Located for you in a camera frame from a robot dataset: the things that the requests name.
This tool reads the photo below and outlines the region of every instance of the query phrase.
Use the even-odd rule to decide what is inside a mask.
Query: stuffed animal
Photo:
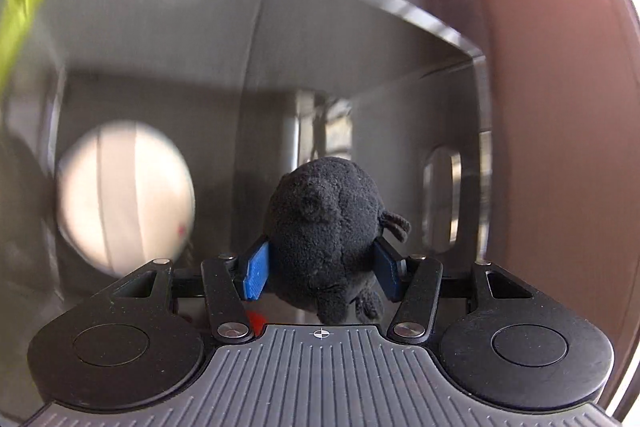
[[[354,162],[325,157],[280,180],[267,209],[269,290],[327,325],[356,317],[378,322],[383,304],[372,290],[373,240],[389,230],[405,241],[409,222],[387,212],[373,179]]]

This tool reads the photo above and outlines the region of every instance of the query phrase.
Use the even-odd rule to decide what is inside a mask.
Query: round white object
[[[177,147],[146,124],[86,134],[60,163],[58,224],[92,266],[122,277],[177,259],[193,226],[191,175]]]

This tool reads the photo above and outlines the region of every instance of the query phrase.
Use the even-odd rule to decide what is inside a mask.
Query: metal screw
[[[401,322],[394,326],[394,333],[404,339],[417,339],[424,335],[424,328],[415,322]]]
[[[249,334],[249,328],[239,322],[225,322],[219,325],[218,334],[226,339],[241,339]]]

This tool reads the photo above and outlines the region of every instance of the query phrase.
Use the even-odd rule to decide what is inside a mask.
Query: gray ribbed plate
[[[372,326],[268,326],[252,343],[217,350],[196,382],[163,403],[116,414],[52,404],[31,421],[33,427],[615,425],[592,404],[528,414],[480,403],[451,385],[427,351],[391,343]]]

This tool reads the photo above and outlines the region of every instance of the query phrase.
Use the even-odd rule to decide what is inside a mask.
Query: plush toy leg
[[[401,243],[406,241],[409,232],[411,232],[411,223],[409,221],[402,216],[398,216],[398,214],[387,212],[386,210],[380,216],[380,225],[391,232]]]
[[[347,291],[343,286],[336,286],[318,295],[318,318],[322,324],[337,326],[347,318]]]
[[[363,323],[375,322],[382,320],[382,312],[384,305],[378,292],[372,289],[361,291],[356,297],[356,317]]]

